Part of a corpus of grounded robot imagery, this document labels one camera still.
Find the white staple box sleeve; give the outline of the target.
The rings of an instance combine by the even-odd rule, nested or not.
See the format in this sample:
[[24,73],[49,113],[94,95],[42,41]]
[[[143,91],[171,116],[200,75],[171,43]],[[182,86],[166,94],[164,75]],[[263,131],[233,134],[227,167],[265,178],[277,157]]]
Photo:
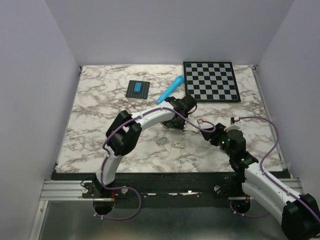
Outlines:
[[172,146],[175,148],[184,148],[185,143],[183,141],[174,141]]

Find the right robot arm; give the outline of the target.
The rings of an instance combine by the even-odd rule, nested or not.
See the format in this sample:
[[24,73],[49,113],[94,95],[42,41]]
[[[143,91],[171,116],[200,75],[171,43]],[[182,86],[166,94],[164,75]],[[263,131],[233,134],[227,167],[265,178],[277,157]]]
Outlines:
[[200,132],[211,145],[219,147],[229,158],[238,179],[230,183],[236,195],[249,195],[280,224],[289,240],[310,240],[320,235],[320,210],[310,194],[300,194],[268,172],[247,151],[246,139],[238,127],[200,120]]

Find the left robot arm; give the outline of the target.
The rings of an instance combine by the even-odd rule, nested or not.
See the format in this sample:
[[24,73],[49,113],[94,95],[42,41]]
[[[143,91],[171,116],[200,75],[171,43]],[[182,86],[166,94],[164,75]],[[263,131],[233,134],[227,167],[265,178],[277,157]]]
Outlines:
[[107,156],[96,173],[93,191],[101,198],[110,194],[110,184],[115,180],[122,158],[136,147],[144,130],[161,124],[166,129],[184,131],[186,119],[196,106],[194,97],[187,94],[181,99],[167,97],[159,105],[140,112],[121,111],[106,132],[107,139],[102,148]]

